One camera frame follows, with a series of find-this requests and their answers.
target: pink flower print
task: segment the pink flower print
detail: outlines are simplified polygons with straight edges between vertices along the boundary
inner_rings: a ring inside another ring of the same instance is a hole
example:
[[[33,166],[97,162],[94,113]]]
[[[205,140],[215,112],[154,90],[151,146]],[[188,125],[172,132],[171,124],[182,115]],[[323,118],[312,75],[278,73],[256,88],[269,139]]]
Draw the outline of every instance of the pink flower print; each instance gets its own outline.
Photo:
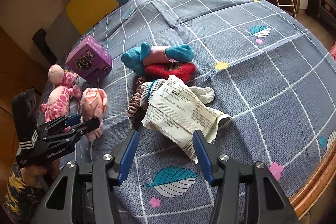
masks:
[[[269,168],[269,171],[272,173],[274,178],[276,180],[279,180],[281,178],[281,172],[284,169],[284,167],[281,164],[277,164],[277,162],[273,162]]]
[[[152,197],[151,200],[148,202],[152,208],[160,207],[161,206],[161,200],[156,197]]]
[[[261,39],[259,39],[259,38],[257,38],[257,39],[255,40],[255,42],[258,43],[258,44],[260,44],[260,45],[264,43],[263,40],[261,40]]]

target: blue gripper pad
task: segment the blue gripper pad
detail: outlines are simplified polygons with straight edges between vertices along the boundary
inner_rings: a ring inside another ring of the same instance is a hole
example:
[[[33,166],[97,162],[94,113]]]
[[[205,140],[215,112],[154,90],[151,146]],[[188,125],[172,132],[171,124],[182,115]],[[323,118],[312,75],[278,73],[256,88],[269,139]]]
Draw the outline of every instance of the blue gripper pad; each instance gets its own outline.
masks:
[[[214,183],[215,179],[212,175],[212,165],[210,158],[205,151],[202,141],[205,141],[206,144],[208,144],[202,131],[195,131],[193,134],[194,150],[198,159],[199,166],[201,167],[203,177],[211,186]]]
[[[131,165],[135,156],[135,153],[138,149],[139,144],[139,133],[134,131],[131,140],[128,143],[127,149],[120,161],[120,171],[117,180],[120,185],[127,180],[129,170],[131,169]]]
[[[69,116],[66,126],[73,127],[81,122],[82,114],[79,113],[75,116]]]

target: metal screw cap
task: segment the metal screw cap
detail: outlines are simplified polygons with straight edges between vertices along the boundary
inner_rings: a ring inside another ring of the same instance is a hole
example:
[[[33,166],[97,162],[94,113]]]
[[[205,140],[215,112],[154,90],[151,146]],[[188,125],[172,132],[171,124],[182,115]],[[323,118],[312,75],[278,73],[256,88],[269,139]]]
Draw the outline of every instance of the metal screw cap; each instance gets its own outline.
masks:
[[[110,160],[110,159],[112,159],[112,155],[111,154],[105,154],[104,156],[103,156],[103,160]]]
[[[221,155],[219,156],[219,159],[220,159],[220,160],[227,161],[227,160],[229,160],[229,156],[228,156],[228,155],[225,155],[225,154],[221,154]]]
[[[76,165],[76,163],[75,163],[74,161],[72,161],[72,160],[71,160],[71,161],[68,161],[67,164],[66,164],[66,166],[69,167],[69,168],[72,168],[72,167],[74,167],[75,165]]]
[[[265,164],[263,162],[261,162],[261,161],[257,161],[255,163],[255,165],[256,165],[257,168],[264,168],[265,167]]]

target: yellow headboard panel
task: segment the yellow headboard panel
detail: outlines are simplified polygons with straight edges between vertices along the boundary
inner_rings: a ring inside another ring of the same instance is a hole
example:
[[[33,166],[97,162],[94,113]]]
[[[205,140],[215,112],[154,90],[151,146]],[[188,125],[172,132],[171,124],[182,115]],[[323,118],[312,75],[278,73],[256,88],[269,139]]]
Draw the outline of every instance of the yellow headboard panel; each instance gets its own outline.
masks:
[[[118,6],[116,0],[72,0],[66,12],[80,34],[85,34]]]

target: white package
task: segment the white package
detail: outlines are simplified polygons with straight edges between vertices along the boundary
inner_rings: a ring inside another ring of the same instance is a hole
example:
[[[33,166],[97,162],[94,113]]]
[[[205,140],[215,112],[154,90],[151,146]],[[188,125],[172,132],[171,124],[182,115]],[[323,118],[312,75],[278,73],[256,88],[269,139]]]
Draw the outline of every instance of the white package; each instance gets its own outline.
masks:
[[[206,107],[196,95],[174,75],[154,93],[142,124],[161,132],[176,143],[196,164],[193,133],[202,130],[208,143],[217,135],[218,123],[230,115]]]

